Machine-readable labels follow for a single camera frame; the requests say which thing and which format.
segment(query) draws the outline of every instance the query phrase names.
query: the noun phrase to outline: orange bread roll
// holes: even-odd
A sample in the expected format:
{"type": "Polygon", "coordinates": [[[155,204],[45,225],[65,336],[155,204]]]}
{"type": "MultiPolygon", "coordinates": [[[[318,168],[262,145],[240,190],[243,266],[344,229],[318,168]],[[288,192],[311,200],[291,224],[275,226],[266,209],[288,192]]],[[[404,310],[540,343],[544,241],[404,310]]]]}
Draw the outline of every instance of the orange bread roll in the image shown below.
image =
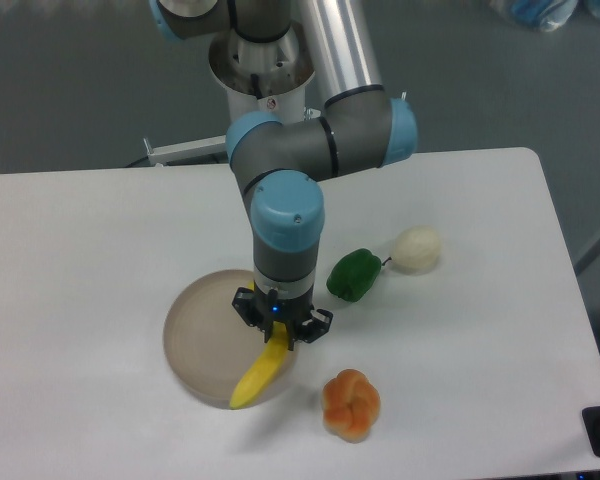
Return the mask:
{"type": "Polygon", "coordinates": [[[380,414],[380,395],[357,370],[343,370],[322,389],[325,426],[349,442],[364,439],[380,414]]]}

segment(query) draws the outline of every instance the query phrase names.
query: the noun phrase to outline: green bell pepper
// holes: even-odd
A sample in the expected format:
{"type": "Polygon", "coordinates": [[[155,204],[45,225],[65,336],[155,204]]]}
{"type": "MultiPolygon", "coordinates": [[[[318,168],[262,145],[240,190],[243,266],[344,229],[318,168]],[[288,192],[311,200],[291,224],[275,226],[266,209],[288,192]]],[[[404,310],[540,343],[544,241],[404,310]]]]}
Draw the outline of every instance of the green bell pepper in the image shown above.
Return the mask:
{"type": "Polygon", "coordinates": [[[382,261],[366,248],[344,256],[331,271],[327,289],[347,302],[357,302],[373,286],[382,261]]]}

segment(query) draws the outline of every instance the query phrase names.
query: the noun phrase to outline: gray floor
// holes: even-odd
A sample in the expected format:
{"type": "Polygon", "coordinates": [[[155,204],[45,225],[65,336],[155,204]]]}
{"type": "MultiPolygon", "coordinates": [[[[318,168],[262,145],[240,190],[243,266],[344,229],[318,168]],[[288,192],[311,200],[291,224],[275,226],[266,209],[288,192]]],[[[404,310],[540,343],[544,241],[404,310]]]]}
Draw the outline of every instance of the gray floor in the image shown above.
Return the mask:
{"type": "MultiPolygon", "coordinates": [[[[0,9],[0,174],[120,167],[144,155],[144,135],[159,146],[225,132],[209,38],[164,41],[144,1],[31,6],[58,1],[0,9]]],[[[407,90],[418,116],[420,151],[535,150],[575,255],[600,226],[600,23],[580,10],[537,34],[480,0],[366,5],[385,85],[407,90]]],[[[320,107],[315,86],[309,99],[320,107]]],[[[580,281],[600,340],[600,259],[580,281]]]]}

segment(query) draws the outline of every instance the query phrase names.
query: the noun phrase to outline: plate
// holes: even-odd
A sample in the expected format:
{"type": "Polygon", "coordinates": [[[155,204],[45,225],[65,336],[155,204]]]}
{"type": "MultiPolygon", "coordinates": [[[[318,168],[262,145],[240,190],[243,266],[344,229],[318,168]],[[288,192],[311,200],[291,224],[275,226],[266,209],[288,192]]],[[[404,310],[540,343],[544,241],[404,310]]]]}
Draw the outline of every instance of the plate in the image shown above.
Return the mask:
{"type": "MultiPolygon", "coordinates": [[[[189,285],[169,310],[164,326],[164,351],[171,369],[196,396],[228,408],[233,389],[262,353],[264,335],[248,327],[231,304],[238,287],[253,272],[223,270],[189,285]]],[[[277,378],[263,395],[280,390],[296,359],[288,352],[277,378]]]]}

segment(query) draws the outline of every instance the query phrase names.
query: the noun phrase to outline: banana peel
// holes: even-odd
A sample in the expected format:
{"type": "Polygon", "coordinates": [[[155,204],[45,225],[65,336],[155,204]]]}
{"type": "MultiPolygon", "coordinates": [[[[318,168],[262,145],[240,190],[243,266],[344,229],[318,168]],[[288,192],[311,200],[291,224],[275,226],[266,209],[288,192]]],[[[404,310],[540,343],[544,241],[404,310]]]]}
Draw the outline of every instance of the banana peel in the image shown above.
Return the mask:
{"type": "Polygon", "coordinates": [[[276,377],[287,357],[287,327],[273,322],[271,338],[265,344],[264,351],[251,365],[233,390],[229,408],[237,410],[251,405],[276,377]]]}

